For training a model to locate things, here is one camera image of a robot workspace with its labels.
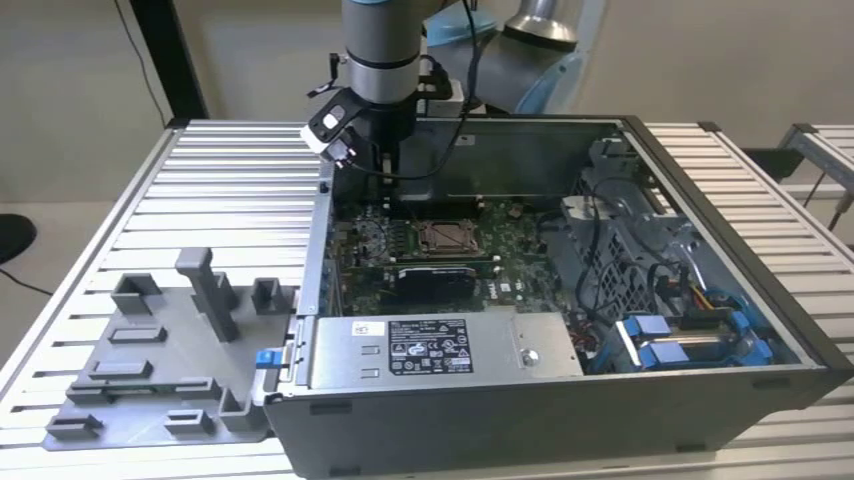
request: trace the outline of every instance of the metal slatted surface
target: metal slatted surface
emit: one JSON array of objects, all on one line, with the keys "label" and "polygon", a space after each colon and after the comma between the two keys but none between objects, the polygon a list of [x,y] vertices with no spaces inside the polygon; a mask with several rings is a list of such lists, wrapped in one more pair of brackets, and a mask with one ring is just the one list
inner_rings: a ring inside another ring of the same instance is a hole
[{"label": "metal slatted surface", "polygon": [[842,153],[854,158],[854,125],[814,125],[818,133]]},{"label": "metal slatted surface", "polygon": [[803,157],[854,193],[854,125],[795,124],[782,144]]},{"label": "metal slatted surface", "polygon": [[[803,217],[724,137],[696,125],[651,128],[854,358],[854,262],[840,253],[840,245]],[[184,285],[183,277],[169,271],[177,249],[213,242],[215,265],[228,272],[232,283],[247,284],[263,275],[299,285],[317,163],[296,139],[295,125],[243,122],[193,122],[185,132],[164,139],[167,153],[151,159],[148,170],[143,168],[137,191],[129,190],[121,200],[127,206],[117,207],[103,227],[103,240],[93,241],[84,254],[91,260],[75,266],[14,354],[21,368],[0,401],[0,477],[295,478],[276,439],[77,452],[46,452],[37,444],[107,324],[113,310],[107,292],[121,272],[148,271],[159,283]],[[28,359],[25,350],[32,351]],[[0,380],[13,373],[6,367]],[[854,384],[836,389],[814,407],[768,416],[715,454],[432,473],[424,478],[770,480],[823,474],[854,477]]]}]

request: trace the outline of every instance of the sticker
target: sticker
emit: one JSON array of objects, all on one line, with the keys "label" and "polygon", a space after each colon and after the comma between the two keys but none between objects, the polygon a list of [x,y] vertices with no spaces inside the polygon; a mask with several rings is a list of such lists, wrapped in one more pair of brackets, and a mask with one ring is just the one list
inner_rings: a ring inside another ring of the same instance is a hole
[{"label": "sticker", "polygon": [[393,375],[475,371],[463,319],[388,322],[388,352],[388,368]]},{"label": "sticker", "polygon": [[353,337],[384,337],[385,322],[352,322]]}]

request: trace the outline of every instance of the black cable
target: black cable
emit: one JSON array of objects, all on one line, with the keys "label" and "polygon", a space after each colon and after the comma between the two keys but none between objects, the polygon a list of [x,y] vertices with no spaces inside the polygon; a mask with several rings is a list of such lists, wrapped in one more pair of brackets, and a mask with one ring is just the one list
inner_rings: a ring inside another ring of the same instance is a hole
[{"label": "black cable", "polygon": [[[611,261],[608,263],[604,264],[604,266],[599,270],[599,276],[596,278],[596,295],[594,297],[594,302],[592,302],[592,310],[594,310],[594,312],[602,311],[602,309],[608,307],[615,302],[615,301],[611,301],[611,302],[607,302],[604,305],[599,305],[599,294],[602,293],[602,283],[604,281],[604,275],[606,275],[606,273],[607,273],[610,268],[619,268],[619,267],[616,267],[618,263],[622,263],[623,265],[626,265],[627,266],[626,269],[638,268],[640,270],[644,270],[643,265],[640,265],[638,262],[635,262],[632,260],[626,260],[624,258],[614,258],[614,259],[611,259]],[[626,271],[623,270],[616,275],[622,275],[624,273],[626,273]]]},{"label": "black cable", "polygon": [[842,217],[842,212],[836,212],[832,214],[832,218],[830,219],[830,223],[827,224],[827,230],[832,232],[832,229],[836,228],[836,223],[839,222],[839,218]]},{"label": "black cable", "polygon": [[121,27],[124,28],[124,34],[128,37],[128,41],[131,42],[131,47],[133,47],[133,52],[136,53],[136,58],[139,59],[139,67],[143,70],[143,80],[145,81],[145,89],[148,90],[148,95],[151,96],[151,101],[155,104],[155,108],[157,109],[157,113],[160,114],[160,125],[165,128],[165,115],[163,114],[163,109],[160,108],[160,103],[157,103],[157,97],[155,96],[155,91],[151,88],[151,81],[148,80],[148,70],[145,68],[145,61],[143,60],[143,54],[139,52],[139,48],[136,46],[136,42],[133,41],[133,36],[131,35],[131,29],[128,28],[128,22],[124,19],[124,12],[121,11],[121,6],[119,5],[119,0],[112,0],[113,5],[116,6],[116,11],[119,12],[119,19],[121,20]]},{"label": "black cable", "polygon": [[44,288],[38,288],[33,285],[29,285],[26,282],[21,282],[14,275],[12,275],[9,272],[6,272],[4,269],[0,268],[0,274],[5,275],[8,277],[9,280],[12,280],[12,282],[14,282],[16,284],[18,284],[21,287],[28,288],[29,290],[32,290],[33,292],[38,292],[44,295],[46,295],[48,297],[53,296],[53,292],[45,290]]},{"label": "black cable", "polygon": [[664,266],[663,263],[654,263],[646,272],[646,290],[650,295],[650,312],[658,313],[658,302],[655,301],[655,271],[658,267]]},{"label": "black cable", "polygon": [[352,163],[351,167],[359,170],[361,173],[368,175],[373,175],[381,178],[391,178],[393,180],[421,180],[424,178],[432,177],[436,173],[441,171],[444,165],[448,163],[448,159],[451,158],[451,154],[453,153],[453,147],[456,146],[456,139],[459,138],[459,134],[463,131],[463,125],[465,124],[465,120],[468,119],[468,109],[475,99],[475,91],[477,86],[477,63],[480,61],[480,49],[477,47],[477,29],[475,28],[475,19],[471,16],[471,7],[468,6],[468,0],[461,0],[463,7],[465,8],[465,17],[468,18],[468,30],[471,32],[471,61],[468,62],[468,95],[465,96],[465,100],[463,101],[463,111],[460,112],[459,122],[456,123],[456,129],[453,130],[453,136],[451,137],[451,141],[448,142],[448,146],[444,149],[444,153],[441,154],[441,158],[439,159],[439,163],[427,173],[421,175],[396,175],[393,173],[379,172],[376,170],[369,170],[364,168],[361,165]]},{"label": "black cable", "polygon": [[[584,310],[584,312],[587,312],[587,315],[590,315],[592,317],[594,320],[603,320],[603,317],[599,315],[598,311],[595,308],[588,307],[587,305],[584,305],[584,300],[582,299],[582,290],[584,287],[584,281],[587,280],[587,275],[590,274],[590,270],[592,269],[592,264],[594,264],[594,259],[595,259],[595,255],[596,252],[599,250],[599,239],[602,236],[602,216],[599,214],[599,205],[596,203],[596,199],[602,200],[603,202],[608,203],[610,205],[614,205],[614,202],[611,202],[606,197],[602,197],[598,193],[596,190],[599,190],[599,187],[607,183],[607,182],[626,182],[632,184],[635,187],[638,186],[636,182],[634,182],[631,179],[624,178],[624,177],[606,177],[602,180],[599,180],[596,182],[596,184],[594,185],[590,194],[586,195],[588,197],[592,198],[592,212],[594,212],[594,218],[592,218],[592,235],[590,238],[590,247],[587,248],[587,256],[584,258],[584,268],[582,270],[582,273],[578,277],[578,282],[575,284],[575,300],[578,302],[579,307],[582,308],[582,310]],[[655,250],[652,250],[650,248],[648,245],[642,245],[642,247],[644,248],[644,250],[647,250],[647,252],[650,253],[650,255],[652,255],[652,257],[660,260],[664,260],[663,257],[660,256],[660,254],[658,254],[658,252],[655,252]],[[659,262],[663,266],[667,266],[667,262],[662,261]]]},{"label": "black cable", "polygon": [[818,180],[815,180],[815,185],[812,185],[812,190],[810,190],[810,194],[806,196],[806,200],[803,200],[803,208],[810,204],[810,200],[812,200],[812,195],[815,195],[815,190],[818,190],[818,186],[822,184],[822,180],[824,180],[824,172],[818,176]]}]

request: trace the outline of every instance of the wire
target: wire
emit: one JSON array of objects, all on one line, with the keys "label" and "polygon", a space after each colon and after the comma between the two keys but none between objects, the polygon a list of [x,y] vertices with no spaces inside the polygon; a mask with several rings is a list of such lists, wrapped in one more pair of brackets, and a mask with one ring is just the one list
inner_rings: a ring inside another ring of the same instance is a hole
[{"label": "wire", "polygon": [[632,260],[626,260],[623,258],[614,258],[608,263],[604,264],[604,266],[599,270],[599,277],[596,278],[596,296],[594,297],[594,302],[592,302],[594,312],[602,311],[604,308],[607,308],[608,306],[611,306],[611,304],[616,302],[616,300],[614,300],[611,302],[607,302],[604,305],[599,305],[599,294],[602,293],[602,283],[604,281],[604,275],[610,268],[616,268],[618,263],[622,263],[626,266],[626,270],[628,270],[632,267],[638,268],[639,270],[644,270],[643,265],[640,265],[638,262],[634,262]]},{"label": "wire", "polygon": [[584,305],[584,300],[582,298],[582,289],[584,287],[584,281],[587,280],[587,275],[590,274],[590,270],[592,269],[594,259],[596,256],[596,252],[599,250],[599,237],[602,236],[602,216],[599,214],[599,205],[596,203],[596,199],[602,200],[606,203],[611,203],[607,198],[599,196],[596,194],[596,190],[599,187],[607,182],[627,182],[636,186],[636,183],[624,177],[606,177],[596,182],[590,190],[590,197],[592,198],[592,234],[590,236],[590,247],[587,248],[587,256],[584,258],[584,269],[582,270],[580,275],[578,276],[578,282],[575,283],[575,301],[578,302],[582,310],[587,312],[587,314],[594,317],[594,319],[602,320],[603,317],[596,312],[595,308],[590,308]]},{"label": "wire", "polygon": [[740,296],[727,292],[726,290],[720,290],[720,289],[716,289],[716,288],[706,290],[706,295],[707,296],[716,295],[716,296],[722,296],[722,297],[728,298],[730,300],[732,300],[738,304],[738,307],[740,308],[742,313],[744,315],[750,314],[750,309],[747,308],[747,302],[744,302],[744,300],[742,299]]},{"label": "wire", "polygon": [[699,300],[699,303],[703,305],[703,307],[707,310],[714,310],[715,307],[711,305],[711,303],[706,299],[706,296],[703,295],[703,292],[699,291],[699,288],[696,288],[694,285],[691,285],[691,290],[694,290],[694,294],[696,295],[696,299]]},{"label": "wire", "polygon": [[810,204],[810,200],[812,200],[812,195],[815,195],[815,190],[818,190],[818,186],[822,184],[822,180],[824,180],[824,172],[818,176],[818,180],[815,180],[815,185],[812,185],[812,190],[810,190],[810,194],[806,196],[806,200],[803,200],[803,207]]},{"label": "wire", "polygon": [[468,5],[468,0],[461,0],[463,7],[465,8],[465,17],[468,19],[468,30],[471,32],[471,61],[468,62],[468,95],[465,96],[465,100],[463,102],[463,111],[460,112],[459,122],[456,122],[456,129],[453,130],[453,136],[451,137],[451,141],[448,142],[448,146],[444,149],[444,153],[441,154],[441,158],[439,159],[439,163],[427,173],[421,175],[396,175],[393,173],[379,172],[376,170],[369,170],[364,168],[361,165],[352,163],[351,167],[359,170],[360,172],[373,175],[381,178],[391,178],[392,180],[423,180],[424,178],[432,177],[436,173],[441,171],[444,165],[448,163],[448,159],[451,158],[451,154],[453,153],[453,147],[456,146],[456,139],[459,138],[459,134],[463,131],[463,125],[465,124],[465,120],[468,119],[468,109],[475,99],[475,91],[477,86],[477,63],[480,62],[480,49],[477,47],[477,29],[475,28],[475,19],[471,15],[471,7]]},{"label": "wire", "polygon": [[16,284],[18,284],[21,287],[28,288],[29,290],[32,290],[33,292],[38,292],[44,295],[46,295],[48,297],[53,296],[53,292],[50,292],[49,290],[45,290],[44,288],[38,288],[34,285],[29,285],[26,282],[21,282],[14,275],[12,275],[9,272],[6,272],[4,269],[0,268],[0,274],[5,275],[5,277],[8,277],[9,280],[12,280],[12,282],[14,282]]},{"label": "wire", "polygon": [[148,80],[148,69],[145,68],[145,61],[143,60],[143,54],[139,52],[139,47],[136,46],[136,42],[133,41],[133,36],[131,35],[128,22],[124,19],[124,12],[121,11],[119,0],[112,0],[112,3],[116,6],[116,11],[119,12],[119,19],[121,20],[121,27],[124,28],[124,34],[128,37],[128,42],[131,42],[131,47],[133,47],[133,52],[136,53],[136,58],[139,59],[139,68],[143,71],[143,80],[145,81],[145,89],[148,90],[148,96],[151,97],[151,102],[155,104],[155,108],[157,109],[157,114],[160,114],[160,125],[163,126],[163,128],[165,128],[165,115],[163,114],[163,109],[160,108],[160,103],[157,102],[155,91],[151,88],[151,80]]},{"label": "wire", "polygon": [[832,218],[830,219],[830,223],[827,224],[827,230],[832,232],[832,229],[836,228],[836,223],[839,222],[839,218],[842,218],[842,212],[836,212],[832,214]]}]

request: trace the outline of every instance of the power supply label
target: power supply label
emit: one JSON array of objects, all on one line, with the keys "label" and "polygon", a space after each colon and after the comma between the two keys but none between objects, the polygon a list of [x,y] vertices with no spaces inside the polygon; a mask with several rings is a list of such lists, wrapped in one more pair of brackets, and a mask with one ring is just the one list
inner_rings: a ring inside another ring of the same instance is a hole
[{"label": "power supply label", "polygon": [[463,319],[388,322],[388,352],[395,375],[475,371]]}]

